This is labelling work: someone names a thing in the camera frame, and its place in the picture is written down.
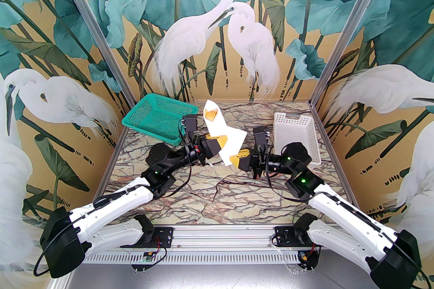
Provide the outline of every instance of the white plastic basket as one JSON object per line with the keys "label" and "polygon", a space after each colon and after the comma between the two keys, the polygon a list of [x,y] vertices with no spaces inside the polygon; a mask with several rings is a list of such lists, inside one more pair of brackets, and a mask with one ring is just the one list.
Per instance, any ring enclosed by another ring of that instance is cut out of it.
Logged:
{"label": "white plastic basket", "polygon": [[321,164],[318,139],[313,118],[293,113],[274,113],[274,153],[280,154],[288,143],[301,142],[312,157],[309,167]]}

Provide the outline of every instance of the bird beak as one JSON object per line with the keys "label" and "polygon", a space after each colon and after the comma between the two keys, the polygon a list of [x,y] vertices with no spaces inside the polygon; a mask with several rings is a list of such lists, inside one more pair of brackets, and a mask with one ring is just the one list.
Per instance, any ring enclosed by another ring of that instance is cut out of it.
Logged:
{"label": "bird beak", "polygon": [[418,101],[426,101],[426,102],[432,102],[432,103],[434,103],[434,99],[429,99],[429,98],[426,98],[426,97],[413,97],[412,99],[413,100],[418,100]]}
{"label": "bird beak", "polygon": [[227,10],[225,10],[221,15],[220,15],[220,17],[219,18],[217,18],[215,21],[213,21],[213,23],[208,27],[208,29],[210,28],[210,27],[212,27],[214,24],[216,24],[216,23],[218,23],[219,21],[221,21],[224,17],[226,17],[226,15],[229,13],[229,12],[231,12],[231,11],[233,11],[233,10],[231,10],[231,9],[227,9]]}
{"label": "bird beak", "polygon": [[15,86],[11,89],[8,89],[6,93],[6,128],[7,135],[11,135],[11,120],[12,120],[12,111],[14,109],[14,104],[12,103],[12,92],[14,91]]}

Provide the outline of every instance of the marble surface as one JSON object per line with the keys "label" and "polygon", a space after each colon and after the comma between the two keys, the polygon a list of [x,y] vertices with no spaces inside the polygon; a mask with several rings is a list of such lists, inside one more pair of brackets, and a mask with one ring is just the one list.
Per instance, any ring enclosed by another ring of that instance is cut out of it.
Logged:
{"label": "marble surface", "polygon": [[[196,103],[202,112],[204,103]],[[265,125],[273,130],[273,117],[276,111],[300,113],[308,111],[307,103],[237,103],[218,102],[229,126],[248,132],[243,148],[253,146],[252,129]],[[198,117],[198,133],[206,133],[203,117]],[[321,176],[337,193],[346,198],[341,182],[325,149],[324,142],[316,129],[319,140],[322,163],[312,169]],[[124,146],[115,164],[107,184],[106,193],[113,192],[147,169],[145,158],[149,148],[160,142],[149,136],[130,129]],[[175,172],[177,179],[171,190],[186,181],[189,169]],[[282,174],[272,178],[273,187],[284,196],[292,196],[286,191],[284,182],[288,179]],[[318,215],[318,211],[306,204],[287,201],[267,185],[262,176],[254,180],[251,173],[246,173],[233,165],[225,167],[223,163],[210,166],[194,166],[189,184],[170,198],[161,198],[127,212],[117,221],[122,222],[145,213],[153,224],[279,224],[293,223],[305,212]]]}

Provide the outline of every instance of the green plastic basket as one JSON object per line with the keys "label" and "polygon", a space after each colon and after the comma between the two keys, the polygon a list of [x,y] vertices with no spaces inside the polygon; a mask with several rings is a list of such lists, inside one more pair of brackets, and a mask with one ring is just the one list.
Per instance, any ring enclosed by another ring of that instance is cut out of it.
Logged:
{"label": "green plastic basket", "polygon": [[146,94],[122,119],[122,124],[170,145],[178,145],[181,143],[179,120],[182,116],[197,114],[198,111],[197,106],[189,103],[157,94]]}

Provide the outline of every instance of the gray floor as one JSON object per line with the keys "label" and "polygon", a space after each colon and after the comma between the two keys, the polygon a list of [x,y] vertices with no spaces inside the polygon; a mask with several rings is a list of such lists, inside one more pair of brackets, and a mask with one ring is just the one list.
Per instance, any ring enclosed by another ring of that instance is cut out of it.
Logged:
{"label": "gray floor", "polygon": [[352,262],[327,250],[315,272],[285,265],[157,265],[144,274],[128,265],[80,266],[68,289],[378,289]]}

